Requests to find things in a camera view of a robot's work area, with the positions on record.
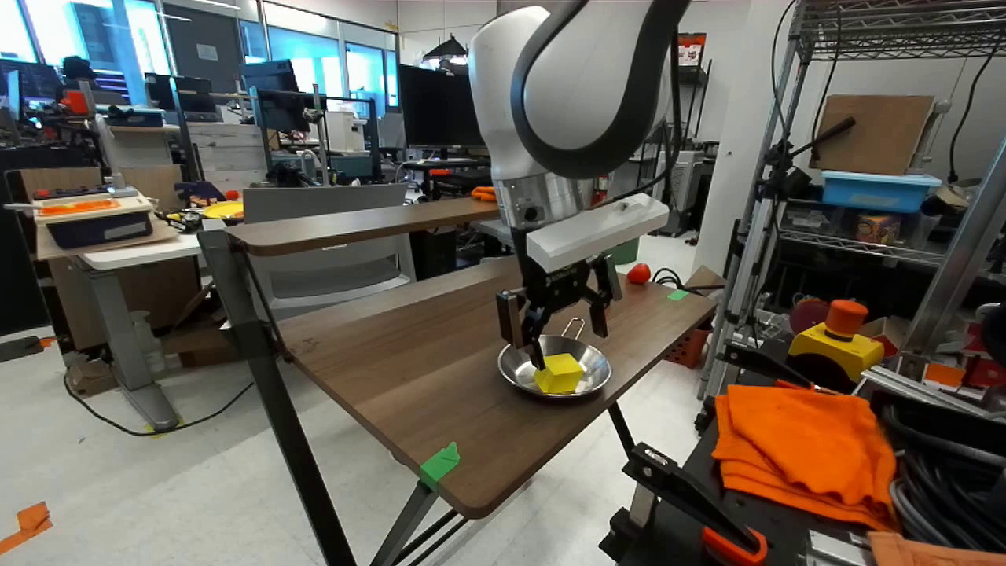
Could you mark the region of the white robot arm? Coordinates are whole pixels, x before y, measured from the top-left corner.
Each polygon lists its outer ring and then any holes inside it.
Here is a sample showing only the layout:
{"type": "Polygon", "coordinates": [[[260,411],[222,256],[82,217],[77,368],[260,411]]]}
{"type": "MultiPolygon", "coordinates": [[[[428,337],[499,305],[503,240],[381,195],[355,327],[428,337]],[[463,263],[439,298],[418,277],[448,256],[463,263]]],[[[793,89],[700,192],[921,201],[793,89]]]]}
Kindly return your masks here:
{"type": "Polygon", "coordinates": [[[609,251],[671,219],[649,189],[594,205],[588,181],[653,133],[685,9],[689,0],[562,0],[503,12],[473,37],[475,120],[522,273],[498,296],[499,337],[534,365],[544,327],[574,303],[607,333],[620,296],[609,251]]]}

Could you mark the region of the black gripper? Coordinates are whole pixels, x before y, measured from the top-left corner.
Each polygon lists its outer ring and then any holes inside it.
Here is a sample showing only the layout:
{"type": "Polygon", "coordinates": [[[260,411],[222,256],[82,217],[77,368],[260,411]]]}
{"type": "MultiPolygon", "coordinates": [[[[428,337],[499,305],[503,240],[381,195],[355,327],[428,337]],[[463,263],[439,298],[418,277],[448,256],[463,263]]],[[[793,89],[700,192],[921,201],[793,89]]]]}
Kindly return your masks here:
{"type": "Polygon", "coordinates": [[[544,365],[541,330],[554,310],[562,310],[574,303],[588,303],[590,330],[607,337],[607,308],[620,298],[617,270],[607,253],[590,261],[574,261],[548,273],[533,256],[518,261],[522,289],[498,291],[498,324],[499,337],[528,354],[534,368],[544,365]]]}

